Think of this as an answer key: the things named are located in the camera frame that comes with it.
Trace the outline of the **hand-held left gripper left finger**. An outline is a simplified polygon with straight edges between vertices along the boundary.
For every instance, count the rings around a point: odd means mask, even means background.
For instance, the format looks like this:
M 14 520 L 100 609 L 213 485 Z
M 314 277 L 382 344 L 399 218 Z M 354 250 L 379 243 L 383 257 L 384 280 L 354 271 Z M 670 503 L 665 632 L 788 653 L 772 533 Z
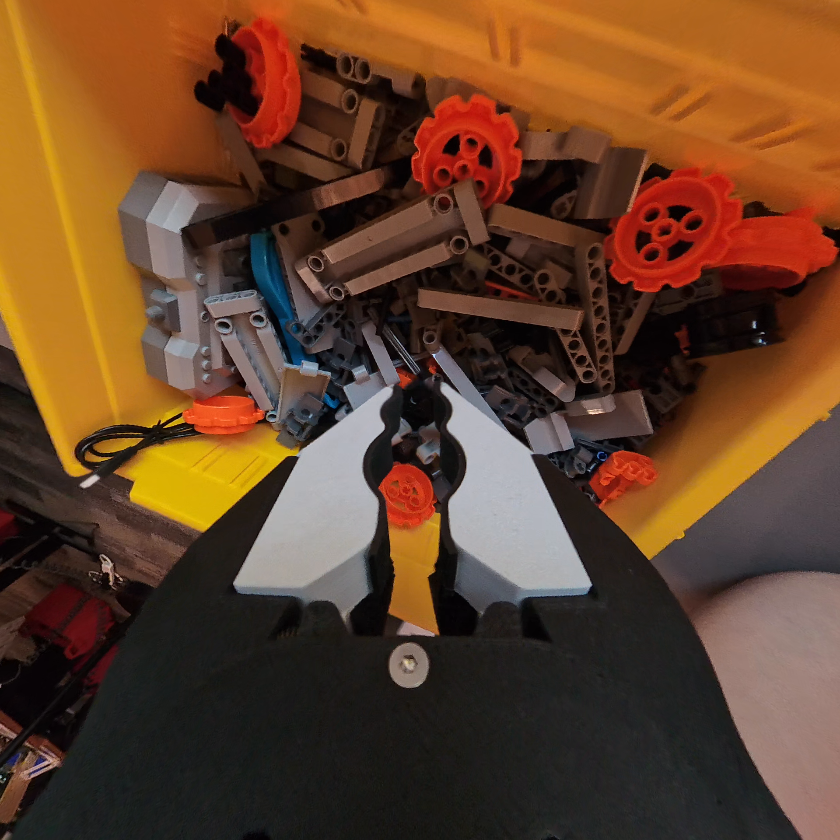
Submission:
M 388 385 L 305 447 L 234 579 L 243 595 L 328 602 L 357 635 L 381 635 L 395 573 L 383 479 L 403 389 Z

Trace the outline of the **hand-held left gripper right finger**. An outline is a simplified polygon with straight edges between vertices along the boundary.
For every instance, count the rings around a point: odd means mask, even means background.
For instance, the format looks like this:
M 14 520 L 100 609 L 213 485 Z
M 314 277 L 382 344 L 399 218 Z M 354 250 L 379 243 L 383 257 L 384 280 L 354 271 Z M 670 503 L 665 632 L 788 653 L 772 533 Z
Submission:
M 491 605 L 590 594 L 588 575 L 531 451 L 454 388 L 436 386 L 440 503 L 436 622 L 471 635 Z

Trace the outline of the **pile of building pieces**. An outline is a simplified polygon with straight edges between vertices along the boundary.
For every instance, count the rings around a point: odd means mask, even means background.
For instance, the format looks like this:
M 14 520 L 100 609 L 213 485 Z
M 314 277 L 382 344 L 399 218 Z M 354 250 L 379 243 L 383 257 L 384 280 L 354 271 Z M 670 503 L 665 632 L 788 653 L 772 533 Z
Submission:
M 485 92 L 454 78 L 423 79 L 348 52 L 301 47 L 301 107 L 284 140 L 356 173 L 308 192 L 263 197 L 253 206 L 183 228 L 187 244 L 230 244 L 262 232 L 288 237 L 304 213 L 376 203 L 411 170 L 415 134 L 445 98 Z M 453 365 L 479 410 L 556 457 L 605 440 L 635 450 L 696 386 L 686 319 L 709 302 L 773 300 L 776 289 L 726 290 L 718 268 L 684 287 L 642 292 L 612 277 L 604 243 L 636 201 L 648 153 L 573 126 L 528 131 L 528 117 L 497 102 L 518 126 L 522 163 L 511 197 L 485 209 L 473 181 L 395 201 L 324 245 L 290 257 L 318 316 L 289 322 L 311 347 L 321 321 L 342 310 L 358 329 L 394 340 L 391 320 L 409 319 L 416 350 L 435 359 L 451 345 Z

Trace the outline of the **yellow plastic bin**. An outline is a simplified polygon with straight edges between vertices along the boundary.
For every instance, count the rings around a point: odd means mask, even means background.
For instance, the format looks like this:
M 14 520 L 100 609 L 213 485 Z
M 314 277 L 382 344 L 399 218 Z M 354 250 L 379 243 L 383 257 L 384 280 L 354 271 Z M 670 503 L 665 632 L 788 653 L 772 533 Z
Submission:
M 233 179 L 193 84 L 226 20 L 259 16 L 838 227 L 838 2 L 2 2 L 2 315 L 72 475 L 80 438 L 186 399 L 145 372 L 118 205 L 141 170 Z M 779 313 L 785 341 L 706 362 L 652 441 L 658 480 L 608 506 L 648 557 L 838 404 L 838 266 Z M 286 453 L 235 438 L 145 451 L 132 500 L 208 529 Z

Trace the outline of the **small orange gear wheel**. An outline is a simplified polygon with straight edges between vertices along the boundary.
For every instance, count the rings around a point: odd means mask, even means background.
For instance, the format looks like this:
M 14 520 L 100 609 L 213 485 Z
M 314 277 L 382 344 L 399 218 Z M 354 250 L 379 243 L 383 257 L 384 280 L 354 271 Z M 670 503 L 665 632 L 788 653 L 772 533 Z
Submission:
M 229 436 L 249 431 L 265 415 L 249 396 L 217 395 L 195 400 L 182 413 L 182 418 L 198 434 Z
M 380 492 L 388 522 L 398 528 L 419 527 L 435 513 L 432 481 L 413 465 L 394 464 L 380 484 Z

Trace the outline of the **orange connector piece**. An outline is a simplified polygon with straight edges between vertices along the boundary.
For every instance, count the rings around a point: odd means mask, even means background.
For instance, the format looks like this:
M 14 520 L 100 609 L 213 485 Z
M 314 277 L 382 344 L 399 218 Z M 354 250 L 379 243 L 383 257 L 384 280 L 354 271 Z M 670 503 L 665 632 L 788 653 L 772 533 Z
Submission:
M 634 487 L 648 487 L 656 482 L 658 470 L 654 461 L 634 451 L 618 450 L 610 454 L 589 480 L 600 509 L 623 496 Z

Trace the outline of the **red case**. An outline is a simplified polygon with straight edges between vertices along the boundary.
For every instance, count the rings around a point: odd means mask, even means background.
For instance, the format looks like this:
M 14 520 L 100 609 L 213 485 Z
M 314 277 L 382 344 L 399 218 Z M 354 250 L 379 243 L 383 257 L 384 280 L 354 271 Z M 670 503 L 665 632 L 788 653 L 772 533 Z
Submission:
M 108 603 L 63 583 L 28 611 L 19 634 L 58 647 L 74 661 L 88 656 L 115 624 Z

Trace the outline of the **large orange gear wheel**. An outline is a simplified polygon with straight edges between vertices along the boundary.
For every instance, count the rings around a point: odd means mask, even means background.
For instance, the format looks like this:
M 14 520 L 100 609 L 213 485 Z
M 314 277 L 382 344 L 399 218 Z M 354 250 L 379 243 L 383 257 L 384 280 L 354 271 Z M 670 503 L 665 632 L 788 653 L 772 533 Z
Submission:
M 519 130 L 484 94 L 442 100 L 415 134 L 413 178 L 426 194 L 473 181 L 480 204 L 505 203 L 522 169 Z
M 637 291 L 684 287 L 719 267 L 742 221 L 742 202 L 722 173 L 681 169 L 640 185 L 636 201 L 612 221 L 605 258 L 612 277 Z
M 717 267 L 730 291 L 785 289 L 830 266 L 838 248 L 803 207 L 779 216 L 744 218 L 731 232 L 727 253 Z

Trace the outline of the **black rubber tire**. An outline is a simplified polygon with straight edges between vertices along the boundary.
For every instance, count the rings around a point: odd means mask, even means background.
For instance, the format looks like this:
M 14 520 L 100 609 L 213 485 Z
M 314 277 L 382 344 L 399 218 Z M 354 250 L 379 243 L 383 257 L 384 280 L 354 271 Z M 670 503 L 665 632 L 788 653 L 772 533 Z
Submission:
M 782 343 L 773 300 L 711 301 L 694 308 L 686 319 L 689 358 L 703 359 Z

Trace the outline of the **person's leg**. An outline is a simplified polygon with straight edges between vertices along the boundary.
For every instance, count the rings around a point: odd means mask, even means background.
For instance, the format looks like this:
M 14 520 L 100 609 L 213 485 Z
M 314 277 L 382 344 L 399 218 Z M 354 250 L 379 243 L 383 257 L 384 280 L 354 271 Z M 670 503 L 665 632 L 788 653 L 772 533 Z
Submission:
M 839 576 L 766 574 L 692 622 L 764 782 L 802 838 L 839 838 Z

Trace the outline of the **large grey motor block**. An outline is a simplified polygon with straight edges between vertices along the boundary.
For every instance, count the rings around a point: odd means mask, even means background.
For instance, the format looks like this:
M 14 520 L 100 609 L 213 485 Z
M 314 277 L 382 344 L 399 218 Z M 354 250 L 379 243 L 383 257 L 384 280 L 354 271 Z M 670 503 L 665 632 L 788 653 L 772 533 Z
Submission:
M 124 251 L 140 271 L 145 368 L 197 400 L 233 381 L 233 362 L 204 302 L 246 287 L 244 270 L 235 266 L 245 238 L 196 248 L 182 229 L 250 202 L 242 187 L 185 184 L 142 171 L 119 205 Z

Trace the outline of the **orange wheel with black pins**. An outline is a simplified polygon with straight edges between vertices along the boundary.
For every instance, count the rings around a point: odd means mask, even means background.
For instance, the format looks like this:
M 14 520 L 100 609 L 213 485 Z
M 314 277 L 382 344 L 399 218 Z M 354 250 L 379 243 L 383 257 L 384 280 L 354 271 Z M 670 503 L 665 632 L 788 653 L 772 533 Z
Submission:
M 216 113 L 227 112 L 245 141 L 258 150 L 283 141 L 298 122 L 301 76 L 286 34 L 257 17 L 231 35 L 218 35 L 214 52 L 221 70 L 196 82 L 194 98 Z

